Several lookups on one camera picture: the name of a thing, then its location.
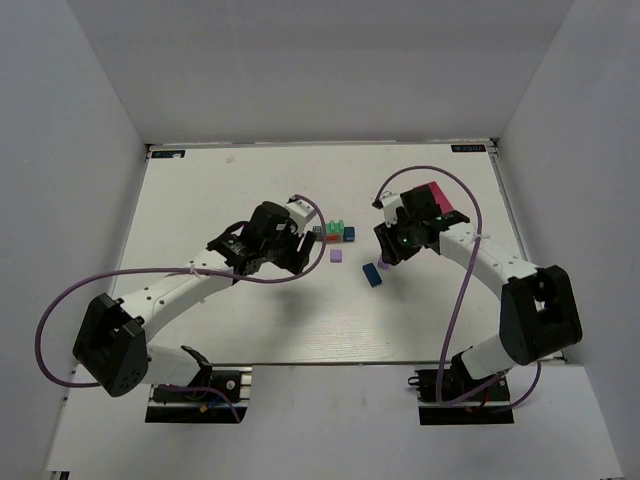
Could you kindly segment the dark blue letter cube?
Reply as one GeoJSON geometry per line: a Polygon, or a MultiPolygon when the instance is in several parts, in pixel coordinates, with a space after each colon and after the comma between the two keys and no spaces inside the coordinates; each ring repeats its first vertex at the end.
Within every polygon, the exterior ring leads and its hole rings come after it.
{"type": "Polygon", "coordinates": [[[315,235],[315,238],[318,242],[324,242],[325,241],[325,231],[324,229],[320,226],[320,225],[316,225],[312,228],[313,233],[315,235]]]}

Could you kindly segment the green stepped wood block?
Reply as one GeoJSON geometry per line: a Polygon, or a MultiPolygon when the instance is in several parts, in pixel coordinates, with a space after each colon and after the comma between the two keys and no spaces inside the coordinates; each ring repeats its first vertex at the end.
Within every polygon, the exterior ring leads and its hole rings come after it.
{"type": "Polygon", "coordinates": [[[345,224],[343,220],[329,221],[326,223],[326,233],[328,236],[340,236],[344,235],[345,224]]]}

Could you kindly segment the pink plastic box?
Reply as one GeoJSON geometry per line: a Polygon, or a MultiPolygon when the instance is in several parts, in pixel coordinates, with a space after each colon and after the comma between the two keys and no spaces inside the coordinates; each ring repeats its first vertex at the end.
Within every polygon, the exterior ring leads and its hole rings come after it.
{"type": "Polygon", "coordinates": [[[428,187],[430,189],[436,204],[440,207],[443,214],[455,210],[455,208],[441,189],[440,185],[436,181],[422,184],[422,187],[428,187]]]}

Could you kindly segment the blue wood cube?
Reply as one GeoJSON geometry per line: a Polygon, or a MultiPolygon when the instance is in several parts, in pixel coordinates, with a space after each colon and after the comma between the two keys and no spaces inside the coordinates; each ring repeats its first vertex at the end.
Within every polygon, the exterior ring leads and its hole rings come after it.
{"type": "Polygon", "coordinates": [[[355,241],[355,228],[352,226],[346,226],[343,231],[343,241],[344,242],[354,242],[355,241]]]}

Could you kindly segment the blue rectangular wood block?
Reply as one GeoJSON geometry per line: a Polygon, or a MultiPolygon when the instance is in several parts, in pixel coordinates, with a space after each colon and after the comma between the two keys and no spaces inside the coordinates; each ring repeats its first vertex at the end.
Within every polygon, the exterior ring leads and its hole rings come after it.
{"type": "Polygon", "coordinates": [[[372,288],[375,288],[383,283],[383,280],[377,270],[377,267],[373,263],[367,263],[362,266],[364,276],[372,288]]]}

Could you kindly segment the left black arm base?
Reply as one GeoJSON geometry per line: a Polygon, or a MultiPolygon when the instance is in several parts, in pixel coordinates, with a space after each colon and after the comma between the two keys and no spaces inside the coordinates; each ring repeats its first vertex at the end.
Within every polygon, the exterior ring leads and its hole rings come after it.
{"type": "Polygon", "coordinates": [[[145,422],[239,424],[249,407],[250,387],[250,368],[206,368],[187,387],[153,385],[145,422]]]}

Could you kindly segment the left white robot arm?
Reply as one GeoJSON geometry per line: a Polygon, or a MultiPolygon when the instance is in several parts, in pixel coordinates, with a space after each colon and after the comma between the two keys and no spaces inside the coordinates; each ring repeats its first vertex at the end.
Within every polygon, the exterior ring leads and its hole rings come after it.
{"type": "Polygon", "coordinates": [[[266,263],[300,276],[316,242],[307,228],[316,214],[301,198],[284,205],[265,201],[249,220],[228,227],[186,266],[117,299],[95,297],[73,347],[75,358],[112,397],[141,383],[191,391],[208,387],[213,366],[204,355],[188,346],[153,347],[151,340],[207,297],[254,279],[266,263]]]}

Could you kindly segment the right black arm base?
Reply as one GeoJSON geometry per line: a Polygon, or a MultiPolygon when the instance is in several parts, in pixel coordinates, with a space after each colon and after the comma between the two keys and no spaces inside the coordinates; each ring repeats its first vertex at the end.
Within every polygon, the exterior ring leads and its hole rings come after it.
{"type": "Polygon", "coordinates": [[[494,381],[472,396],[483,381],[463,380],[444,370],[441,398],[436,398],[436,368],[417,369],[407,380],[417,395],[421,426],[480,426],[514,423],[511,394],[504,378],[494,381]]]}

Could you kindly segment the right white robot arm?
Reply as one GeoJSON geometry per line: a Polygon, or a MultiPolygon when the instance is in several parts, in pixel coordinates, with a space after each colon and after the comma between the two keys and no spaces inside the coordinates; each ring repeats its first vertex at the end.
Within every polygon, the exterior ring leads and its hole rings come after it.
{"type": "Polygon", "coordinates": [[[540,267],[481,236],[457,210],[442,211],[427,185],[374,201],[384,220],[374,233],[385,263],[397,266],[430,249],[485,285],[500,302],[498,331],[454,355],[436,378],[451,388],[451,401],[516,365],[526,366],[582,340],[583,331],[568,273],[540,267]]]}

